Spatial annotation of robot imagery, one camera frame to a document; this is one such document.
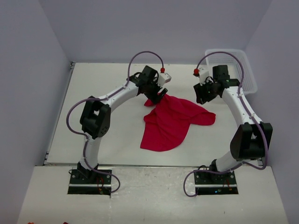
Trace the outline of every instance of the white tabletop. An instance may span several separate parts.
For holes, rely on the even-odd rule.
[[[145,64],[133,64],[131,74],[142,71]],[[160,70],[161,65],[149,64]],[[195,65],[165,65],[166,72],[172,76],[165,87],[168,94],[196,102],[193,86],[199,82],[194,77]],[[83,149],[83,137],[71,133],[65,124],[68,110],[76,102],[91,95],[99,97],[119,87],[126,80],[128,64],[118,63],[76,63],[71,82],[65,97],[55,136],[48,156],[48,163],[75,164]],[[232,78],[235,74],[230,68]],[[125,102],[111,115],[111,126],[103,137],[100,164],[150,165],[150,166],[198,166],[210,164],[212,160],[229,151],[229,144],[236,132],[235,120],[221,98],[203,105],[216,114],[212,126],[191,125],[184,142],[167,152],[153,152],[140,149],[145,123],[143,117],[152,108],[143,106],[144,95]],[[79,119],[84,105],[79,106],[71,115],[71,126],[80,131]]]
[[[18,224],[287,224],[271,167],[235,171],[238,195],[188,198],[192,168],[113,168],[109,196],[68,195],[71,167],[35,167]],[[194,193],[194,178],[187,181]]]

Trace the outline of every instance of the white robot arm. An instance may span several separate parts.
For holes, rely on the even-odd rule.
[[[230,108],[238,127],[231,140],[230,151],[212,162],[210,168],[216,172],[228,171],[244,161],[265,156],[263,139],[256,122],[261,126],[268,146],[270,144],[273,131],[271,124],[263,123],[254,113],[244,96],[243,89],[240,88],[238,91],[239,85],[238,79],[230,79],[227,66],[219,65],[213,67],[213,78],[207,78],[205,82],[194,86],[197,103],[204,104],[219,95]]]
[[[157,104],[167,92],[165,88],[160,92],[162,86],[170,80],[171,76],[167,73],[158,73],[153,68],[145,66],[142,72],[130,76],[129,81],[124,83],[121,88],[99,98],[91,96],[90,100],[86,101],[80,123],[82,130],[87,135],[85,141],[88,142],[77,165],[77,170],[83,176],[90,180],[96,177],[93,169],[98,167],[100,142],[109,130],[111,113],[118,106],[141,93]]]

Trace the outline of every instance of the red towel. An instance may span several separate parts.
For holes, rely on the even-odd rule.
[[[153,106],[147,100],[145,106]],[[140,148],[163,152],[179,146],[190,124],[212,125],[216,114],[189,100],[165,95],[161,102],[144,116],[145,130]]]

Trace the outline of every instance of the white wall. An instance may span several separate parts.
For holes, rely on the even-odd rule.
[[[68,70],[39,2],[0,1],[2,224],[17,222],[33,167],[43,162]]]
[[[250,100],[273,125],[270,163],[290,224],[299,223],[299,1],[274,0],[246,53],[258,84]]]
[[[39,0],[73,61],[128,63],[141,50],[197,63],[206,49],[244,49],[271,0]],[[157,62],[141,56],[137,62]]]

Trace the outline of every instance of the purple cable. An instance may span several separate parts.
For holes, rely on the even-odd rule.
[[[250,116],[250,118],[253,120],[253,122],[256,124],[256,126],[257,126],[259,132],[261,133],[261,136],[262,136],[262,139],[263,139],[264,148],[265,148],[265,163],[263,164],[262,167],[257,167],[257,166],[255,166],[255,165],[249,163],[249,162],[242,162],[242,163],[239,163],[238,165],[236,165],[235,167],[233,167],[233,168],[231,168],[231,169],[229,169],[229,170],[222,171],[222,172],[214,172],[214,171],[210,171],[210,170],[194,170],[194,171],[188,173],[188,175],[187,175],[187,176],[185,177],[185,179],[184,179],[183,189],[184,189],[184,193],[185,193],[185,195],[187,195],[188,197],[195,197],[195,196],[197,195],[197,194],[189,195],[189,194],[187,194],[187,192],[186,192],[186,188],[185,188],[186,181],[187,181],[188,177],[189,177],[191,174],[194,174],[194,173],[197,173],[197,172],[206,172],[206,173],[219,174],[219,175],[221,175],[221,174],[226,174],[226,173],[229,173],[229,172],[232,172],[232,171],[236,170],[237,168],[239,168],[240,166],[242,166],[242,164],[246,164],[246,165],[249,165],[249,166],[251,166],[251,167],[253,167],[253,168],[256,168],[256,169],[259,169],[259,170],[263,170],[263,169],[266,168],[266,166],[267,166],[267,162],[268,162],[268,143],[267,143],[267,140],[266,140],[266,136],[265,136],[265,134],[263,133],[263,130],[262,130],[261,126],[259,125],[259,123],[257,122],[257,120],[256,120],[254,117],[252,117],[250,110],[248,109],[248,107],[246,106],[246,104],[245,104],[245,102],[244,102],[242,96],[240,95],[240,93],[241,93],[241,87],[242,87],[242,84],[243,84],[243,81],[244,81],[244,68],[243,68],[241,62],[239,61],[239,59],[238,59],[236,56],[234,56],[233,54],[231,54],[231,53],[228,53],[228,52],[225,52],[225,51],[216,51],[216,52],[212,52],[212,53],[207,54],[206,56],[204,56],[204,57],[199,61],[199,63],[198,63],[198,65],[197,65],[196,68],[198,69],[198,67],[199,67],[199,65],[202,63],[202,61],[203,61],[205,58],[207,58],[207,57],[209,57],[210,55],[213,55],[213,54],[227,54],[227,55],[230,55],[230,56],[232,56],[232,57],[238,62],[238,64],[240,65],[242,76],[241,76],[240,85],[239,85],[239,87],[238,87],[238,95],[239,95],[239,99],[240,99],[241,104],[243,105],[245,111],[246,111],[247,114]]]
[[[132,64],[134,58],[136,58],[138,55],[143,54],[143,53],[150,53],[150,54],[156,55],[156,56],[160,59],[160,61],[161,61],[161,63],[162,63],[162,68],[164,68],[163,60],[162,60],[162,58],[161,58],[158,54],[156,54],[155,52],[152,52],[152,51],[141,51],[141,52],[137,53],[136,55],[134,55],[134,56],[132,57],[130,63],[129,63],[129,66],[128,66],[128,77],[127,77],[127,82],[126,82],[125,86],[127,86],[127,85],[129,84],[129,79],[130,79],[130,67],[131,67],[131,64]],[[87,98],[87,99],[80,100],[80,101],[77,102],[74,106],[71,107],[71,109],[69,110],[69,112],[68,112],[67,115],[66,115],[66,125],[67,125],[67,127],[69,128],[69,130],[70,130],[71,132],[75,133],[75,134],[83,135],[83,136],[85,136],[85,138],[86,138],[86,141],[85,141],[85,144],[84,144],[84,147],[83,147],[83,157],[84,157],[84,162],[86,163],[86,165],[88,166],[88,168],[90,168],[90,170],[92,170],[92,171],[94,171],[94,172],[96,172],[96,173],[99,173],[99,174],[110,175],[110,176],[114,177],[114,178],[117,180],[117,182],[118,182],[118,187],[117,187],[115,190],[111,191],[111,193],[116,192],[116,191],[120,188],[120,186],[121,186],[121,182],[120,182],[120,180],[119,180],[118,177],[115,176],[114,174],[106,173],[106,172],[102,172],[102,171],[98,171],[97,169],[94,169],[94,168],[92,168],[92,167],[89,165],[88,161],[86,160],[86,148],[87,148],[87,143],[88,143],[89,137],[88,137],[87,134],[82,133],[82,132],[77,132],[77,131],[75,131],[74,129],[71,128],[71,126],[70,126],[70,115],[71,115],[71,112],[72,112],[78,105],[80,105],[81,103],[84,103],[84,102],[86,102],[86,101],[104,101],[104,100],[107,100],[107,99],[109,99],[110,97],[116,95],[117,93],[119,93],[119,92],[122,91],[123,89],[124,89],[124,87],[121,87],[121,88],[119,88],[118,90],[116,90],[115,92],[111,93],[109,96],[107,96],[106,98],[103,98],[103,99],[100,99],[100,98]]]

